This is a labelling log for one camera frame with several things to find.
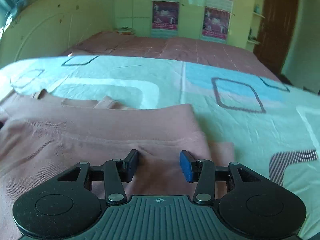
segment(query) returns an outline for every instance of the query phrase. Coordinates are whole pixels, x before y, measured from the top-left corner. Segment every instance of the metal pivot screw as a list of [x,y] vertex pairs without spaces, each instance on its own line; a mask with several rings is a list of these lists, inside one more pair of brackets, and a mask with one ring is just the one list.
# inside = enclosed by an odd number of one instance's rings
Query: metal pivot screw
[[206,194],[206,193],[201,193],[201,194],[198,194],[196,196],[196,199],[203,202],[203,201],[209,201],[211,199],[211,196],[209,194]]
[[114,202],[117,202],[117,201],[120,201],[120,200],[123,200],[124,199],[124,196],[122,194],[119,194],[119,193],[114,193],[114,194],[110,194],[108,196],[108,199],[110,201],[114,201]]

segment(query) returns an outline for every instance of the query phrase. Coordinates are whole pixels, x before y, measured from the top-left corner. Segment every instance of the blue gripper pad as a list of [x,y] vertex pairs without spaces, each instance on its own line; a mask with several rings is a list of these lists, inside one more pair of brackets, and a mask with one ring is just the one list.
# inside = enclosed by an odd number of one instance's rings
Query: blue gripper pad
[[182,169],[186,181],[193,182],[193,172],[191,168],[191,163],[182,152],[180,152],[180,168]]

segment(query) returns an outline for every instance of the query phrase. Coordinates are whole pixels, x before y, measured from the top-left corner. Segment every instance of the brown bedspread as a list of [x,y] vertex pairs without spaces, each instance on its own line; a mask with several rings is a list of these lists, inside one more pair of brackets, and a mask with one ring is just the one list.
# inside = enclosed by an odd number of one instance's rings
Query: brown bedspread
[[99,54],[174,59],[231,69],[279,81],[250,51],[189,38],[159,39],[101,32],[71,47],[63,55],[66,56],[72,52],[77,55]]

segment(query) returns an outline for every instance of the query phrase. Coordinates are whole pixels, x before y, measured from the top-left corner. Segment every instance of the crosshair marking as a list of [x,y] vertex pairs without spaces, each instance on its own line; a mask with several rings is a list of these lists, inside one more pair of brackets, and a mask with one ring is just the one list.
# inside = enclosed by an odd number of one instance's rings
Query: crosshair marking
[[164,201],[163,198],[157,198],[155,201],[157,201],[159,204],[162,203]]

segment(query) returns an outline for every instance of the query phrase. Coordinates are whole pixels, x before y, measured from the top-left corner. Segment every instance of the folded pink fabric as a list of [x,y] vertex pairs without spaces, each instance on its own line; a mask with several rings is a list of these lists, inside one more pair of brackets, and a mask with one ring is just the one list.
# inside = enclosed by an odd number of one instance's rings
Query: folded pink fabric
[[[12,218],[20,195],[78,162],[102,165],[131,149],[141,156],[132,182],[124,185],[128,196],[193,195],[196,184],[185,181],[179,153],[188,150],[196,159],[211,154],[190,105],[123,111],[108,109],[115,105],[110,98],[91,100],[89,107],[54,100],[14,94],[0,106],[0,239],[20,237]],[[102,183],[92,191],[104,198]]]

